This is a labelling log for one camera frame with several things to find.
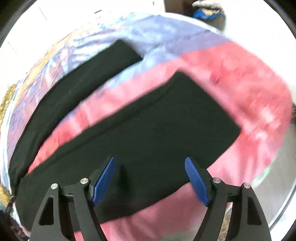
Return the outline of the black pants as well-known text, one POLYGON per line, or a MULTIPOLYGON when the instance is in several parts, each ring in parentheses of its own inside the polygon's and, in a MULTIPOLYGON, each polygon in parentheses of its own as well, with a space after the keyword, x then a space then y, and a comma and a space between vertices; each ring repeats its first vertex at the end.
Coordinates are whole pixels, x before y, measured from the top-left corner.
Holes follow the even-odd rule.
POLYGON ((42 98, 19 138, 9 167, 21 224, 30 230, 52 183, 72 185, 110 156, 116 171, 102 204, 104 223, 128 216, 188 182, 186 157, 210 167, 238 138, 240 127, 182 72, 59 147, 32 172, 40 147, 60 121, 97 87, 141 57, 118 40, 61 78, 42 98))

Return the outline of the floral orange green blanket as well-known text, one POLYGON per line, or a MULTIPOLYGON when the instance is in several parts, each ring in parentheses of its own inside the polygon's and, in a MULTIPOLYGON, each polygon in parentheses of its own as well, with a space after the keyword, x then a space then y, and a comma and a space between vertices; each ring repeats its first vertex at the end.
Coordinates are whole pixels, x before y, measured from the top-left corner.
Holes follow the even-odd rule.
MULTIPOLYGON (((6 114, 6 110, 8 109, 8 106, 16 91, 16 87, 17 87, 16 83, 10 86, 1 101, 1 125, 3 123, 3 119, 6 114)), ((1 181, 1 209, 6 208, 10 200, 11 200, 11 196, 9 194, 9 191, 3 186, 3 181, 1 181)))

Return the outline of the colourful striped bedspread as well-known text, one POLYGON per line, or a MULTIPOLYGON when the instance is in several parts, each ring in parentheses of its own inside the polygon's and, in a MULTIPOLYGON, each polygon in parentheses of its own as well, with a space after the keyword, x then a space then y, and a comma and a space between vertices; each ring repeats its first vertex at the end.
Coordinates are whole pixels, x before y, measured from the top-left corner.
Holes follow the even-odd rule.
MULTIPOLYGON (((61 78, 118 40, 141 60, 97 87, 58 123, 40 147, 30 172, 88 128, 166 84, 176 72, 193 80, 240 127, 233 144, 203 168, 212 177, 228 185, 251 186, 280 149, 292 114, 290 91, 268 65, 236 42, 195 22, 160 15, 128 16, 76 31, 55 44, 29 71, 1 129, 1 181, 11 196, 8 206, 1 209, 1 222, 15 240, 30 240, 32 230, 21 224, 9 176, 11 157, 27 122, 61 78)), ((84 240, 73 203, 69 212, 75 240, 84 240)), ((177 191, 134 214, 104 223, 95 215, 107 240, 194 240, 206 212, 188 178, 177 191)))

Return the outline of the laundry basket with clothes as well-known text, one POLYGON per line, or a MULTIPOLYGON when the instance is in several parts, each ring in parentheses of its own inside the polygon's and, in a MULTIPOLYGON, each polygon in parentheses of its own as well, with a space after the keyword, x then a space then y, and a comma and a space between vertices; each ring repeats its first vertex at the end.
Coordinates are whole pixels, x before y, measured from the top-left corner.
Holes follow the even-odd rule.
POLYGON ((226 16, 218 1, 195 1, 192 3, 193 18, 201 20, 220 31, 225 29, 226 16))

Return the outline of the dark wooden nightstand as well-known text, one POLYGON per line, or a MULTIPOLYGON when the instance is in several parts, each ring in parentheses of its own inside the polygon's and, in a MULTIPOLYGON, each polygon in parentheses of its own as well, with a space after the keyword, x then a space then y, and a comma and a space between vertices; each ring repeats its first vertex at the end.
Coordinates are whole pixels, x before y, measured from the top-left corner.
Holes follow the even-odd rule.
POLYGON ((177 13, 192 16, 192 4, 195 0, 164 0, 165 10, 168 13, 177 13))

